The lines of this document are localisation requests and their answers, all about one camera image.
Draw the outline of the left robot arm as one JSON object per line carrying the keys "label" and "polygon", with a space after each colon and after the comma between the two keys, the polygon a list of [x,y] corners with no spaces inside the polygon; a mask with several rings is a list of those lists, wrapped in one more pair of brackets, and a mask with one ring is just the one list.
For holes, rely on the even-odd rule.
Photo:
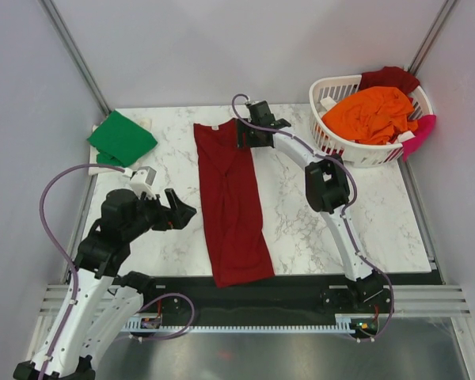
{"label": "left robot arm", "polygon": [[119,277],[131,243],[144,233],[184,229],[196,214],[168,188],[158,196],[128,189],[109,192],[101,216],[81,241],[75,273],[59,315],[40,350],[17,364],[15,379],[93,379],[98,363],[127,320],[158,302],[154,280],[139,272]]}

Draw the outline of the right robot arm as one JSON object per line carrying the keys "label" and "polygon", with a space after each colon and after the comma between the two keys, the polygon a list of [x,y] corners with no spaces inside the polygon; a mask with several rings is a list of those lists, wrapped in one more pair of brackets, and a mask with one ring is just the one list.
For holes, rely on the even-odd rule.
{"label": "right robot arm", "polygon": [[355,179],[339,154],[324,154],[299,137],[285,119],[276,119],[267,101],[253,102],[243,93],[235,95],[231,108],[237,118],[237,146],[270,147],[285,154],[304,172],[305,197],[329,228],[347,279],[348,305],[365,311],[389,290],[388,312],[395,298],[389,276],[365,256],[353,226],[350,207],[357,199]]}

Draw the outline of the dark red t shirt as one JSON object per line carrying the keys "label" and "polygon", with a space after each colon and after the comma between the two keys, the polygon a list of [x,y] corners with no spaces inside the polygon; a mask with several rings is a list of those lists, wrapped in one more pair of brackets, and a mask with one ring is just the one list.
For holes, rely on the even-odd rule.
{"label": "dark red t shirt", "polygon": [[263,235],[253,156],[238,147],[236,120],[193,125],[198,154],[203,230],[219,288],[275,275]]}

